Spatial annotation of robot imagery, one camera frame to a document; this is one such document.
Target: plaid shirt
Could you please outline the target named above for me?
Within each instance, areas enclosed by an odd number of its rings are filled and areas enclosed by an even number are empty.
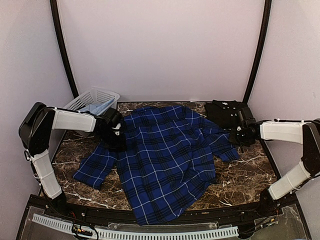
[[[215,183],[213,154],[237,159],[229,134],[184,106],[143,107],[124,118],[127,151],[100,143],[74,178],[100,189],[114,163],[137,223],[179,217]]]

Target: white cable track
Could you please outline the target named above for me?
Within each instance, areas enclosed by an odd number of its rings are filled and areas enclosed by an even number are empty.
[[[72,222],[59,220],[46,215],[34,214],[32,222],[46,226],[48,228],[66,233],[72,233]],[[89,227],[82,227],[83,230],[93,232]],[[222,229],[180,232],[180,233],[144,233],[144,232],[126,232],[114,231],[104,228],[95,227],[100,240],[218,240],[231,237],[237,237],[238,227],[226,227]],[[96,239],[94,232],[91,239]]]

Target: black pole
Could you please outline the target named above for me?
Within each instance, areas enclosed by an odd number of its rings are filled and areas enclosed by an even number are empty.
[[[69,63],[69,58],[68,58],[67,49],[66,49],[64,36],[62,33],[62,28],[61,28],[61,23],[60,23],[60,18],[59,18],[57,0],[50,0],[50,5],[51,5],[51,13],[52,13],[52,18],[53,18],[55,35],[56,35],[56,39],[58,41],[64,70],[66,73],[66,77],[68,78],[68,82],[69,82],[73,97],[76,98],[79,96],[79,92],[78,92],[78,89],[77,89],[77,86],[75,83],[75,79],[74,79],[74,76],[71,71],[71,66]]]
[[[245,94],[244,94],[244,97],[242,100],[242,102],[246,103],[246,104],[249,102],[249,98],[250,98],[252,89],[255,84],[255,80],[256,80],[256,76],[257,76],[257,72],[258,72],[258,68],[259,68],[259,64],[260,64],[260,60],[261,60],[262,51],[263,51],[264,45],[265,45],[269,17],[270,17],[270,11],[271,11],[271,3],[272,3],[272,0],[265,0],[265,2],[264,2],[264,10],[263,10],[263,17],[262,17],[258,45],[256,47],[256,52],[255,52],[255,56],[254,56],[254,61],[253,61],[249,81],[246,86]]]

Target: brown marble table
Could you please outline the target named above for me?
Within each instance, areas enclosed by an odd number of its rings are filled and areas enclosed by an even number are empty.
[[[143,106],[165,107],[177,104],[187,106],[205,116],[202,102],[131,102],[119,103],[117,109],[127,116],[132,110]],[[69,203],[130,210],[131,207],[115,168],[106,177],[101,190],[96,190],[72,178],[81,160],[87,157],[99,142],[100,139],[97,136],[83,137],[74,131],[68,131],[52,163],[57,180]],[[260,192],[274,183],[277,178],[259,142],[250,147],[244,147],[243,150],[244,153],[241,153],[238,149],[240,159],[231,163],[214,158],[218,184],[210,185],[203,196],[188,210],[236,206],[259,200]]]

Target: light blue cloth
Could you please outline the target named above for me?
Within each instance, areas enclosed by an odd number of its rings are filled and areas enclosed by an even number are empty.
[[[109,101],[106,101],[105,103],[92,103],[88,106],[85,106],[81,109],[79,109],[80,112],[90,112],[96,116],[101,115],[104,111],[106,111],[109,107],[109,105],[111,105],[113,103],[115,99],[112,98]]]

